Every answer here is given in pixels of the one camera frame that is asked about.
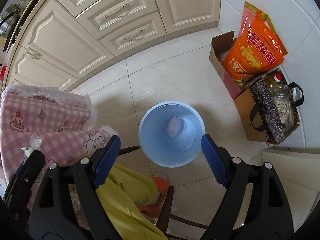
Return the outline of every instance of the blue gripper pad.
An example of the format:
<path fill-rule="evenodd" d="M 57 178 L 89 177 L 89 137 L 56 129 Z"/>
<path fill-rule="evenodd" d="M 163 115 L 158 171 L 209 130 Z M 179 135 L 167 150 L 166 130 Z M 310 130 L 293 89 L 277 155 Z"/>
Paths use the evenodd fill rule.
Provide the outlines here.
<path fill-rule="evenodd" d="M 229 184 L 227 178 L 227 169 L 218 155 L 218 147 L 211 139 L 209 134 L 205 134 L 201 138 L 201 149 L 205 158 L 211 168 L 211 171 L 216 178 L 216 181 L 220 183 L 224 188 Z"/>
<path fill-rule="evenodd" d="M 120 147 L 120 138 L 118 136 L 113 136 L 104 148 L 105 151 L 94 169 L 95 178 L 93 184 L 96 188 L 105 183 L 120 152 Z"/>

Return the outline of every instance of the bag handle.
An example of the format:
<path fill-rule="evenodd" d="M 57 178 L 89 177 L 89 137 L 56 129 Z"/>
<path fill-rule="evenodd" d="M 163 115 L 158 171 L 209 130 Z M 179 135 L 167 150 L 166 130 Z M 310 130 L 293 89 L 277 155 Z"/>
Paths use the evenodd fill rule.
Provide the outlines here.
<path fill-rule="evenodd" d="M 289 88 L 299 88 L 299 90 L 301 91 L 302 93 L 302 96 L 299 100 L 295 101 L 294 102 L 294 106 L 295 107 L 298 107 L 298 106 L 301 106 L 304 102 L 304 96 L 303 96 L 303 90 L 302 88 L 296 83 L 296 82 L 291 82 L 289 85 L 288 85 Z"/>
<path fill-rule="evenodd" d="M 253 125 L 253 119 L 257 115 L 259 110 L 260 110 L 260 107 L 257 104 L 255 104 L 254 107 L 252 108 L 250 114 L 249 114 L 250 122 L 251 122 L 251 125 L 252 125 L 253 128 L 255 128 L 254 125 Z M 255 130 L 257 130 L 258 132 L 264 132 L 266 130 L 266 126 L 263 123 L 261 126 L 255 128 Z"/>

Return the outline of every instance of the white wall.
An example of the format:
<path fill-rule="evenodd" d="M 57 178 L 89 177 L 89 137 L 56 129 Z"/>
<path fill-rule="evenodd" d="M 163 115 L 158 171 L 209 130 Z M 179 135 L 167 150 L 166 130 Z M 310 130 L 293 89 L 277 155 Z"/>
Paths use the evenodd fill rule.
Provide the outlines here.
<path fill-rule="evenodd" d="M 281 146 L 320 153 L 320 10 L 314 0 L 222 0 L 218 27 L 223 33 L 238 33 L 244 1 L 270 16 L 288 51 L 284 74 L 304 91 L 299 107 L 302 125 Z"/>

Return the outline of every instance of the cardboard box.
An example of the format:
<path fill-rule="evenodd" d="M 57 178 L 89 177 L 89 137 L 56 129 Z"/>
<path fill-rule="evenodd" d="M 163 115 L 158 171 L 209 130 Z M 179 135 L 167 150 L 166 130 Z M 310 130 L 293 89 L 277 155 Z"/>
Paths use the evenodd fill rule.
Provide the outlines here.
<path fill-rule="evenodd" d="M 250 90 L 248 89 L 258 79 L 277 70 L 273 69 L 260 73 L 247 82 L 246 87 L 242 89 L 238 87 L 218 59 L 221 54 L 227 52 L 232 47 L 235 41 L 234 34 L 235 32 L 232 31 L 212 38 L 209 60 L 216 69 L 230 96 L 236 104 L 247 139 L 250 141 L 266 142 L 267 144 L 271 143 L 277 145 L 281 142 L 277 143 L 276 141 L 268 141 L 268 135 L 265 129 L 266 124 L 263 122 L 263 118 L 259 110 L 254 108 L 256 102 Z M 298 123 L 293 125 L 288 131 L 286 138 L 298 127 Z"/>

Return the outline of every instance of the yellow pants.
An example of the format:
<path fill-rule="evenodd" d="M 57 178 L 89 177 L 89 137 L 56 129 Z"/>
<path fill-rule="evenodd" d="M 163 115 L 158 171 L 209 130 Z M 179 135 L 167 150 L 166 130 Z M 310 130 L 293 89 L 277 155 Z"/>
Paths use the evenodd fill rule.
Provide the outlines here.
<path fill-rule="evenodd" d="M 157 196 L 151 177 L 115 164 L 96 193 L 123 240 L 167 240 L 137 208 L 150 204 Z"/>

